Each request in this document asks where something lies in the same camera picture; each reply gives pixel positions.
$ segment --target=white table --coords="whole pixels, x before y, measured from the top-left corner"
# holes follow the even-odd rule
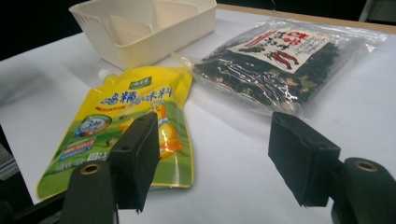
[[[215,31],[180,53],[204,57],[268,17],[217,11]],[[309,124],[342,148],[396,176],[396,35],[321,92]],[[179,65],[169,57],[158,65]],[[35,187],[88,90],[102,83],[102,61],[84,34],[0,62],[0,122],[35,203]],[[193,83],[185,113],[195,158],[190,189],[148,193],[142,214],[120,211],[120,223],[332,223],[325,208],[303,208],[267,156],[271,120],[209,95]]]

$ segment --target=plastic container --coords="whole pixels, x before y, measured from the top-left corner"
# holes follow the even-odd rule
[[[92,0],[69,8],[98,54],[121,69],[149,65],[212,32],[215,0]]]

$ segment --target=plastic bag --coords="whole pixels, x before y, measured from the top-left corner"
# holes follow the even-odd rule
[[[157,113],[160,157],[152,186],[188,188],[193,155],[184,117],[192,82],[183,67],[140,67],[109,76],[91,89],[37,185],[46,199],[67,189],[74,168],[84,161],[105,161],[130,124]]]
[[[387,34],[301,21],[269,20],[198,62],[179,59],[195,79],[248,110],[300,116],[351,59],[361,59]]]

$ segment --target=dried seaweed package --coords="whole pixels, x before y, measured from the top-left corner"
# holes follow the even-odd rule
[[[350,59],[361,58],[386,38],[366,30],[269,20],[199,62],[183,62],[200,83],[246,109],[296,115]]]

